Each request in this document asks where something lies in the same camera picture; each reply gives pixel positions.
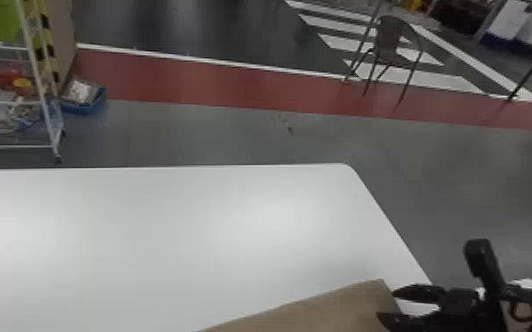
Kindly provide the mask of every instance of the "chair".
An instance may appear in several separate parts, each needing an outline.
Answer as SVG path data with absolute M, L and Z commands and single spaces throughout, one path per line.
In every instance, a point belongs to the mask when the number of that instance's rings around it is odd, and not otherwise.
M 411 61 L 406 57 L 398 53 L 398 46 L 400 42 L 400 37 L 406 37 L 416 49 L 419 51 L 416 60 Z M 404 94 L 407 92 L 408 85 L 410 80 L 413 78 L 414 71 L 416 66 L 419 64 L 419 61 L 422 57 L 422 43 L 421 37 L 418 33 L 405 21 L 398 19 L 394 16 L 385 15 L 379 18 L 379 25 L 377 26 L 377 37 L 374 42 L 374 46 L 371 49 L 368 49 L 367 52 L 363 53 L 359 62 L 354 67 L 359 68 L 365 57 L 373 53 L 373 64 L 371 65 L 371 70 L 369 71 L 369 77 L 367 78 L 367 85 L 363 89 L 363 95 L 367 93 L 369 89 L 369 84 L 371 83 L 371 77 L 373 76 L 374 71 L 376 70 L 377 64 L 385 64 L 385 68 L 382 72 L 377 75 L 376 81 L 378 81 L 388 70 L 390 66 L 406 68 L 410 70 L 408 75 L 407 83 L 402 89 L 402 94 L 400 95 L 399 102 L 404 98 Z

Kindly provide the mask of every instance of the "floor marking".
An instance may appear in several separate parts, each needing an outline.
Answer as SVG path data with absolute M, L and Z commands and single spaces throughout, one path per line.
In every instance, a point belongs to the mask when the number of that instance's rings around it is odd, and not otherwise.
M 505 77 L 503 74 L 497 72 L 496 70 L 490 68 L 488 65 L 483 64 L 474 57 L 470 56 L 468 53 L 464 52 L 461 49 L 451 45 L 451 43 L 445 41 L 441 37 L 433 34 L 431 31 L 425 29 L 422 26 L 413 26 L 414 30 L 421 36 L 427 38 L 429 41 L 433 42 L 442 49 L 445 49 L 448 53 L 460 59 L 462 62 L 468 64 L 472 68 L 475 68 L 477 71 L 481 72 L 484 76 L 488 77 L 495 81 L 495 83 L 502 86 L 507 91 L 513 91 L 518 85 L 512 80 Z M 521 99 L 532 101 L 532 93 L 526 88 L 520 89 L 518 93 Z
M 301 2 L 293 1 L 293 0 L 286 0 L 286 2 L 291 7 L 300 9 L 300 10 L 303 9 L 307 11 L 321 12 L 324 14 L 336 15 L 336 16 L 344 17 L 348 19 L 358 19 L 364 22 L 369 22 L 371 18 L 369 15 L 358 14 L 358 13 L 351 12 L 351 11 L 342 11 L 342 10 L 332 9 L 330 7 L 320 6 L 316 4 L 305 4 L 305 3 L 301 3 Z M 459 60 L 461 60 L 465 64 L 468 64 L 472 68 L 475 68 L 477 71 L 479 71 L 480 73 L 482 73 L 489 79 L 492 79 L 497 84 L 502 86 L 505 90 L 512 91 L 517 86 L 516 82 L 508 79 L 506 76 L 504 76 L 500 72 L 495 71 L 494 69 L 490 68 L 488 65 L 470 56 L 468 53 L 464 52 L 463 50 L 458 49 L 457 47 L 451 45 L 451 43 L 449 43 L 448 41 L 445 41 L 443 38 L 437 36 L 436 34 L 433 34 L 431 31 L 429 31 L 425 27 L 419 26 L 416 24 L 411 24 L 411 26 L 414 28 L 414 30 L 418 34 L 428 39 L 430 42 L 435 43 L 438 47 L 446 50 L 448 53 L 450 53 L 454 57 L 457 57 Z M 518 95 L 519 97 L 517 98 L 517 100 L 532 102 L 532 92 L 527 90 L 525 87 L 520 89 L 520 92 L 518 93 Z
M 359 41 L 354 39 L 336 37 L 327 34 L 320 34 L 320 37 L 322 37 L 323 41 L 326 42 L 326 44 L 328 44 L 328 46 L 333 49 L 342 49 L 354 52 L 357 49 L 357 46 L 359 46 Z M 363 51 L 372 47 L 372 42 L 363 43 Z M 398 53 L 411 61 L 416 60 L 416 57 L 418 57 L 419 55 L 419 51 L 415 49 L 398 48 Z M 444 65 L 439 60 L 435 59 L 429 53 L 426 52 L 422 53 L 421 62 L 425 64 Z
M 332 30 L 338 30 L 338 31 L 344 31 L 352 34 L 358 34 L 363 35 L 365 33 L 365 30 L 367 30 L 367 26 L 358 26 L 356 24 L 349 24 L 349 23 L 342 23 L 335 21 L 333 19 L 322 19 L 317 18 L 315 16 L 309 16 L 309 15 L 303 15 L 299 14 L 299 16 L 309 25 L 311 26 L 320 26 L 325 27 Z M 369 36 L 370 37 L 376 37 L 377 36 L 377 29 L 374 27 L 369 30 Z M 401 42 L 410 42 L 408 39 L 404 37 L 400 37 Z
M 317 4 L 305 4 L 299 1 L 286 0 L 286 2 L 295 9 L 304 9 L 306 11 L 315 11 L 322 14 L 330 14 L 347 19 L 358 19 L 369 23 L 371 17 L 369 15 L 359 14 L 352 11 L 342 11 L 340 9 L 333 9 L 330 7 L 320 6 Z
M 281 72 L 281 73 L 304 75 L 304 76 L 327 78 L 327 79 L 343 79 L 345 77 L 345 75 L 332 74 L 328 72 L 303 71 L 303 70 L 298 70 L 298 69 L 288 69 L 288 68 L 281 68 L 281 67 L 261 65 L 261 64 L 247 64 L 247 63 L 241 63 L 241 62 L 235 62 L 235 61 L 210 59 L 206 57 L 190 57 L 190 56 L 181 56 L 178 54 L 161 53 L 161 52 L 146 51 L 146 50 L 139 50 L 139 49 L 124 49 L 124 48 L 117 48 L 113 46 L 89 44 L 89 43 L 83 43 L 83 42 L 77 43 L 77 47 L 78 49 L 88 49 L 88 50 L 95 50 L 95 51 L 101 51 L 101 52 L 107 52 L 107 53 L 125 54 L 129 56 L 154 57 L 154 58 L 160 58 L 160 59 L 171 59 L 171 60 L 193 62 L 193 63 L 198 63 L 198 64 L 215 64 L 215 65 L 222 65 L 222 66 L 228 66 L 228 67 L 254 69 L 254 70 L 260 70 L 260 71 L 266 71 L 266 72 Z M 486 97 L 490 97 L 492 99 L 502 100 L 506 98 L 503 95 L 496 95 L 496 94 L 483 94 L 483 95 Z M 516 98 L 515 101 L 532 102 L 532 101 L 524 100 L 523 98 Z
M 374 71 L 373 79 L 377 77 L 377 74 L 382 71 L 384 66 L 378 65 Z M 371 70 L 371 64 L 361 64 L 357 69 L 357 74 L 366 79 L 369 76 Z M 410 71 L 403 68 L 390 67 L 384 76 L 380 79 L 382 82 L 405 84 L 407 82 L 408 74 Z M 483 91 L 476 87 L 474 84 L 468 82 L 466 79 L 460 76 L 452 76 L 446 74 L 439 74 L 436 72 L 414 72 L 411 85 L 418 87 L 432 87 L 441 90 L 452 90 L 459 92 L 471 92 L 475 94 L 482 94 Z

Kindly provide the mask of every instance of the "red stripe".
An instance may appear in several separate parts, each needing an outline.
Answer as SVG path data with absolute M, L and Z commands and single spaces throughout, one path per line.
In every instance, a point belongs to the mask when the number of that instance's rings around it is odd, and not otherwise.
M 109 89 L 111 99 L 171 102 L 304 113 L 383 117 L 532 130 L 532 102 L 479 94 L 362 83 L 216 64 L 80 49 L 73 72 Z

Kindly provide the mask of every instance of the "red container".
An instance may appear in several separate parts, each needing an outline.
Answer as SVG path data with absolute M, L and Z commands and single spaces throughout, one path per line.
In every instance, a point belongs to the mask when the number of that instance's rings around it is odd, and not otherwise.
M 12 91 L 12 82 L 24 78 L 23 66 L 14 63 L 0 63 L 0 88 Z

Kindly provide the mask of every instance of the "blue tray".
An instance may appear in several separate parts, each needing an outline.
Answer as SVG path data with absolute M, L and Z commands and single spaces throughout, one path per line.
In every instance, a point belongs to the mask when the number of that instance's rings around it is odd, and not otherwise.
M 82 116 L 87 116 L 98 109 L 100 109 L 107 100 L 107 87 L 100 87 L 97 92 L 97 97 L 93 100 L 90 105 L 78 105 L 73 102 L 67 102 L 60 100 L 60 107 L 65 113 L 78 114 Z

